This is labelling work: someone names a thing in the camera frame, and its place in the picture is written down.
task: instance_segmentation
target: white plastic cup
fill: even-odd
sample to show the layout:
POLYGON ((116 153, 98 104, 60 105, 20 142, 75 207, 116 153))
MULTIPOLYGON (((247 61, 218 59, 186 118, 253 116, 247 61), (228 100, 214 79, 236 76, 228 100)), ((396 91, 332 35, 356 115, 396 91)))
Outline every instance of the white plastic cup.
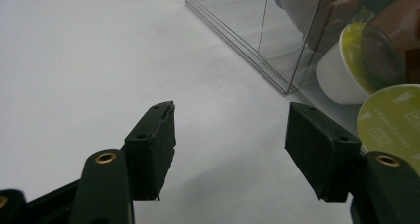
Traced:
POLYGON ((317 64, 316 75, 321 89, 338 104, 362 104, 371 95, 371 91, 361 86, 363 78, 355 76, 358 67, 362 68, 360 41, 363 25, 363 23, 348 25, 341 33, 339 41, 317 64))

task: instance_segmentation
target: white backdrop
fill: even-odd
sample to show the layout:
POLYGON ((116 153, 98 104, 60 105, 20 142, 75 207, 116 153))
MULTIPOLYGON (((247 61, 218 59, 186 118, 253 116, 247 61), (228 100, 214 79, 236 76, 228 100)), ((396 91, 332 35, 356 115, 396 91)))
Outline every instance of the white backdrop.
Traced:
POLYGON ((28 200, 176 105, 161 202, 138 223, 351 223, 284 149, 283 97, 184 0, 0 0, 0 189, 28 200))

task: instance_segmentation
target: transparent acrylic container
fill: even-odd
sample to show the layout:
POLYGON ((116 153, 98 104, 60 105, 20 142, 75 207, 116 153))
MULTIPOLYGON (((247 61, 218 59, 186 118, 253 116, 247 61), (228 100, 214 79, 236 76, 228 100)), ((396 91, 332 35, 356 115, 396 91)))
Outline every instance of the transparent acrylic container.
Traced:
POLYGON ((282 94, 354 134, 371 94, 420 82, 420 0, 185 1, 282 94))

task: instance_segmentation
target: white table surface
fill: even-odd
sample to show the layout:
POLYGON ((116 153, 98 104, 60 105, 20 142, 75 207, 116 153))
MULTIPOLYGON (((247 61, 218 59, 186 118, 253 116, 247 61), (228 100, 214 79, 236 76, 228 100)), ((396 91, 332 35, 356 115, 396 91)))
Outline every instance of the white table surface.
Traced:
POLYGON ((0 189, 28 201, 173 100, 175 157, 137 223, 351 223, 349 203, 318 201, 284 149, 297 99, 184 0, 0 0, 0 189))

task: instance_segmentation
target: clear plastic box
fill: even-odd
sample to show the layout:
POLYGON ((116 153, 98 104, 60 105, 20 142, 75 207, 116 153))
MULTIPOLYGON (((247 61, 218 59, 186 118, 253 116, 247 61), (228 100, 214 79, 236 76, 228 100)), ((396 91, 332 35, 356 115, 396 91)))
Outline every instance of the clear plastic box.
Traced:
POLYGON ((282 94, 354 134, 371 94, 420 83, 420 0, 185 1, 282 94))

